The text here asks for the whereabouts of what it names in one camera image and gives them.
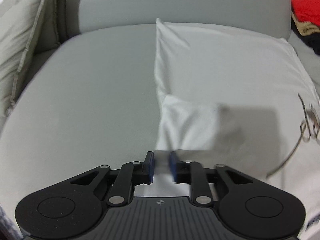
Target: red cloth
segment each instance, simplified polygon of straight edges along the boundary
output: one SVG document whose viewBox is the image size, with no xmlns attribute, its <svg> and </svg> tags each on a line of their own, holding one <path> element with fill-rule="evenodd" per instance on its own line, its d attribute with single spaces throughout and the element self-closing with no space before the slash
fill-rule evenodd
<svg viewBox="0 0 320 240">
<path fill-rule="evenodd" d="M 320 0 L 291 0 L 299 22 L 312 22 L 320 26 Z"/>
</svg>

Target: drawstring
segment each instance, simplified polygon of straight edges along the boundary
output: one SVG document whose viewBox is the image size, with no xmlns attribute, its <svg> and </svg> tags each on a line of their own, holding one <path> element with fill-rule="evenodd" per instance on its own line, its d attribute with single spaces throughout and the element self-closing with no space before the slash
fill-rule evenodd
<svg viewBox="0 0 320 240">
<path fill-rule="evenodd" d="M 313 106 L 311 106 L 310 110 L 306 110 L 306 106 L 299 94 L 298 94 L 298 97 L 302 103 L 303 113 L 305 118 L 305 120 L 303 120 L 300 124 L 300 137 L 296 145 L 294 146 L 293 150 L 290 152 L 289 156 L 278 167 L 268 172 L 266 178 L 269 178 L 270 176 L 272 176 L 273 174 L 281 170 L 288 163 L 288 161 L 292 158 L 294 153 L 297 151 L 301 141 L 309 142 L 311 138 L 313 138 L 319 144 L 318 134 L 319 134 L 320 128 L 319 128 L 319 118 L 317 118 L 316 111 L 314 110 Z M 311 133 L 308 117 L 313 121 L 313 134 Z M 308 130 L 308 136 L 304 135 L 306 130 Z"/>
</svg>

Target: gray sofa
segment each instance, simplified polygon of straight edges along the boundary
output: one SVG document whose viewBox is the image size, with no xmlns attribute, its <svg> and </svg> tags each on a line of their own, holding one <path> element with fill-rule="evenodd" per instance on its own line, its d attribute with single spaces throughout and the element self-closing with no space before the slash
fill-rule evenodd
<svg viewBox="0 0 320 240">
<path fill-rule="evenodd" d="M 57 0 L 61 45 L 33 56 L 0 138 L 0 203 L 156 143 L 155 20 L 228 25 L 289 40 L 320 92 L 319 57 L 290 30 L 290 0 Z"/>
</svg>

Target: triangular cutout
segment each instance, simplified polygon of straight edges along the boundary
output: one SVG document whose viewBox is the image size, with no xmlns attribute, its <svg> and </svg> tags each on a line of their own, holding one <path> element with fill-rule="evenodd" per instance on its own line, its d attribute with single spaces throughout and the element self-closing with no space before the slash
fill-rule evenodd
<svg viewBox="0 0 320 240">
<path fill-rule="evenodd" d="M 78 179 L 72 181 L 71 184 L 87 186 L 93 181 L 93 179 L 98 175 L 98 173 L 99 173 L 98 171 L 94 171 L 92 173 L 89 173 L 88 175 L 85 175 L 81 178 L 78 178 Z"/>
<path fill-rule="evenodd" d="M 234 184 L 248 184 L 252 183 L 252 180 L 242 177 L 240 174 L 234 171 L 227 171 L 227 174 L 232 179 Z"/>
</svg>

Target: beige folded garment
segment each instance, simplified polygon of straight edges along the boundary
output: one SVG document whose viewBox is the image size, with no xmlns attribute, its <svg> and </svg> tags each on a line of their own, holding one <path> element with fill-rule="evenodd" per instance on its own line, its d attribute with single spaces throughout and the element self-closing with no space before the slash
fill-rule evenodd
<svg viewBox="0 0 320 240">
<path fill-rule="evenodd" d="M 294 23 L 296 24 L 301 36 L 311 35 L 312 33 L 320 33 L 319 27 L 312 24 L 312 22 L 299 22 L 294 12 L 291 12 L 291 17 L 294 20 Z"/>
</svg>

